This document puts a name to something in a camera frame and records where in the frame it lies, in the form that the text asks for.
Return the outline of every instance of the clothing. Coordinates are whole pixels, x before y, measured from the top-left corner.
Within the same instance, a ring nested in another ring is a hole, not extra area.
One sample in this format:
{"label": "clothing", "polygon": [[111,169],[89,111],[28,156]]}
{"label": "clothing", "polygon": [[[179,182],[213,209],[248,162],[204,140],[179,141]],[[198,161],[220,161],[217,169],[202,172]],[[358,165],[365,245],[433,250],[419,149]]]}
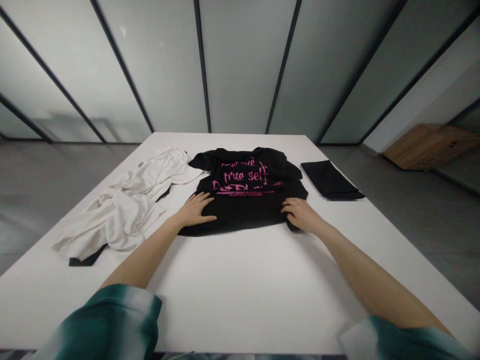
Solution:
{"label": "clothing", "polygon": [[324,198],[347,201],[365,197],[329,160],[303,162],[301,167]]}
{"label": "clothing", "polygon": [[83,261],[108,244],[123,259],[165,211],[156,200],[171,184],[188,183],[202,173],[189,161],[180,148],[167,148],[125,172],[84,211],[60,221],[53,250]]}
{"label": "clothing", "polygon": [[[104,287],[60,324],[33,359],[152,359],[159,335],[157,319],[161,307],[162,301],[144,289],[122,284]],[[474,359],[440,330],[402,330],[376,316],[347,330],[340,336],[340,343],[349,360]],[[163,358],[170,359],[172,355],[165,354]],[[221,357],[219,354],[198,353],[175,355],[179,355],[176,360],[226,358],[224,354]],[[249,354],[231,357],[235,360],[252,359]],[[318,358],[255,355],[258,360]]]}
{"label": "clothing", "polygon": [[[300,169],[288,162],[283,152],[271,148],[218,148],[198,153],[188,164],[210,171],[200,180],[196,194],[210,193],[215,198],[202,215],[215,215],[217,220],[184,227],[180,235],[203,236],[283,223],[287,214],[280,210],[285,199],[306,199],[308,195],[300,181]],[[298,230],[289,221],[287,225]]]}
{"label": "clothing", "polygon": [[104,287],[60,324],[33,359],[151,359],[161,308],[147,290]]}

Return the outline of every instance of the white garment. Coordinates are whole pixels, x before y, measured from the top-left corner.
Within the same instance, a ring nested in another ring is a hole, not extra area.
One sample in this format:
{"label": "white garment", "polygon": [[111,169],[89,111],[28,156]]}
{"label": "white garment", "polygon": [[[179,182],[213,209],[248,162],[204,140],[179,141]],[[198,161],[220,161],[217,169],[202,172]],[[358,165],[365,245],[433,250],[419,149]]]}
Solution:
{"label": "white garment", "polygon": [[85,260],[104,244],[129,253],[165,211],[156,201],[171,184],[185,184],[203,171],[190,167],[185,151],[167,148],[127,171],[80,214],[63,219],[52,249],[66,258]]}

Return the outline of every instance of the glass panel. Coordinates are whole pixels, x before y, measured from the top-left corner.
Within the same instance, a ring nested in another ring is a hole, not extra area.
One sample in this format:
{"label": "glass panel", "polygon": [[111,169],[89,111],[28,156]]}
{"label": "glass panel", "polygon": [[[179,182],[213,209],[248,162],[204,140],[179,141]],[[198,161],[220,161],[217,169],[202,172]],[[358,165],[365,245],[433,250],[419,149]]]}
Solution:
{"label": "glass panel", "polygon": [[264,134],[295,0],[200,2],[214,133]]}
{"label": "glass panel", "polygon": [[302,1],[270,134],[317,141],[395,4]]}
{"label": "glass panel", "polygon": [[477,5],[409,0],[321,143],[358,143]]}
{"label": "glass panel", "polygon": [[105,140],[145,140],[150,130],[90,2],[42,0],[27,4],[2,1],[5,11]]}
{"label": "glass panel", "polygon": [[52,140],[100,141],[3,20],[0,79],[5,97]]}
{"label": "glass panel", "polygon": [[194,2],[100,5],[155,131],[208,132]]}
{"label": "glass panel", "polygon": [[35,131],[0,103],[0,133],[9,138],[40,139]]}

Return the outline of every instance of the wooden box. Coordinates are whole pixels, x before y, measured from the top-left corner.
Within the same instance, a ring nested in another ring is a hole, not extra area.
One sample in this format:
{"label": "wooden box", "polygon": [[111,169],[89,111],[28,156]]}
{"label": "wooden box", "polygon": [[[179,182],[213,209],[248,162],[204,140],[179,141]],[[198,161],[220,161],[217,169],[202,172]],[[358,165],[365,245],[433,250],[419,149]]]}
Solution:
{"label": "wooden box", "polygon": [[430,170],[475,148],[480,135],[449,125],[419,125],[383,155],[404,170]]}

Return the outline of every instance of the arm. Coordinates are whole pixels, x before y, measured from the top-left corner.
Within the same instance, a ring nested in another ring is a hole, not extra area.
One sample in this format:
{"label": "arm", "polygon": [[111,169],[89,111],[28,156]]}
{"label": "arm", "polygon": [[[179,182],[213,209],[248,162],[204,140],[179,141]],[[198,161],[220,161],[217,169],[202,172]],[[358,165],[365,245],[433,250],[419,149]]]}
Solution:
{"label": "arm", "polygon": [[331,253],[353,291],[368,311],[397,328],[437,328],[450,332],[410,291],[320,217],[302,199],[288,198],[281,212],[296,227],[317,236]]}
{"label": "arm", "polygon": [[204,207],[214,200],[213,197],[208,198],[209,195],[209,192],[192,195],[175,215],[169,217],[115,269],[100,289],[113,284],[145,289],[181,228],[217,219],[216,216],[202,216]]}

